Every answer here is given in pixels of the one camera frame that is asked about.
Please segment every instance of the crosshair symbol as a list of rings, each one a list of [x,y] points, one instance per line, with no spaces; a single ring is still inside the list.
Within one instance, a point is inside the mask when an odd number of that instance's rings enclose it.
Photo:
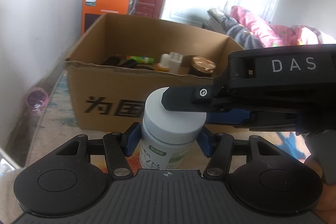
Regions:
[[[165,173],[163,173],[166,177],[170,177],[170,176],[172,176],[173,174],[172,173],[170,173],[170,172],[165,172]]]
[[[199,92],[199,94],[204,97],[206,96],[206,94],[208,93],[208,91],[206,89],[201,89],[201,91]]]

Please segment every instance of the black chinese character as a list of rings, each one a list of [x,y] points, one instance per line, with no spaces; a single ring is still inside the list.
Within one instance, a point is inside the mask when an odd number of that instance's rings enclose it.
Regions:
[[[109,115],[110,110],[113,106],[113,103],[103,102],[106,97],[99,97],[97,100],[95,97],[90,96],[90,100],[87,100],[87,103],[92,104],[84,113],[90,113],[95,107],[97,107],[98,111],[101,111],[100,115]]]
[[[144,107],[145,102],[143,101],[120,100],[114,115],[139,118],[142,116]]]

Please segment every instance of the beige cloth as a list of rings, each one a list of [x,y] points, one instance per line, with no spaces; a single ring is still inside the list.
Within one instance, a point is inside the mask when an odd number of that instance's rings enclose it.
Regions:
[[[0,177],[0,221],[3,224],[13,223],[22,214],[13,191],[14,180],[21,170],[14,170]]]

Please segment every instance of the copper jar lid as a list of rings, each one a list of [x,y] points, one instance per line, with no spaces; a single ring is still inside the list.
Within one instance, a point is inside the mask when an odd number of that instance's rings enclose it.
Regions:
[[[196,70],[203,72],[203,73],[208,73],[208,74],[212,74],[216,68],[216,65],[214,62],[202,56],[194,56],[191,61],[191,65]]]

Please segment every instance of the jar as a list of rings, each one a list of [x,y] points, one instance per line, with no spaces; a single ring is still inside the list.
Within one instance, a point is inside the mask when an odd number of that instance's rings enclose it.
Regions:
[[[216,64],[214,62],[202,56],[194,56],[188,74],[199,77],[211,77],[215,68]]]
[[[162,94],[152,92],[146,100],[142,120],[140,164],[145,169],[177,169],[206,120],[204,112],[166,110]]]

